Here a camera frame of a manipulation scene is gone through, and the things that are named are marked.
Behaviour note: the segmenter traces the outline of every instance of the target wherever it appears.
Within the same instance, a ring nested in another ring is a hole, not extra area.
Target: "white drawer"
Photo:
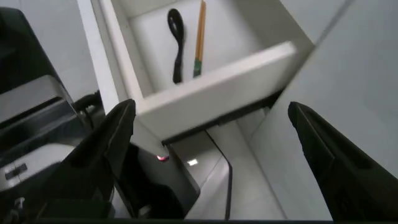
[[[281,90],[313,47],[278,0],[208,0],[202,75],[194,79],[199,0],[92,0],[79,7],[106,112],[134,99],[137,120],[160,140]],[[171,8],[186,33],[178,85]]]

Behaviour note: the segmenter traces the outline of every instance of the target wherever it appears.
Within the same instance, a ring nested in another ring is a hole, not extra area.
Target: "white wall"
[[[20,9],[72,99],[98,89],[76,0],[0,0]]]
[[[292,220],[331,218],[287,116],[313,108],[398,177],[398,1],[357,0],[298,72],[250,145]]]
[[[308,38],[316,44],[347,0],[280,0]]]

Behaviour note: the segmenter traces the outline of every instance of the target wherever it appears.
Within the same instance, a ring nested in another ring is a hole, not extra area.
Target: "black spoon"
[[[173,73],[173,82],[177,84],[182,81],[181,64],[184,40],[184,24],[182,22],[181,14],[176,9],[171,9],[169,11],[167,14],[167,22],[169,23],[169,28],[178,43],[178,54],[177,58],[175,59]]]

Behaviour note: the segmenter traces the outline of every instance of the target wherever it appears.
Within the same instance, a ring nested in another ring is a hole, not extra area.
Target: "white light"
[[[196,159],[192,159],[191,161],[187,162],[190,166],[194,166],[196,164],[198,164],[198,161]]]

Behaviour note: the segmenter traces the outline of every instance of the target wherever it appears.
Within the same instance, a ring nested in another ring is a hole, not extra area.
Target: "chopstick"
[[[205,17],[206,17],[206,2],[204,0],[201,0],[199,23],[198,23],[198,35],[197,35],[197,49],[195,53],[195,65],[193,68],[194,77],[197,77],[201,74],[201,62],[203,59],[203,42],[205,40]]]

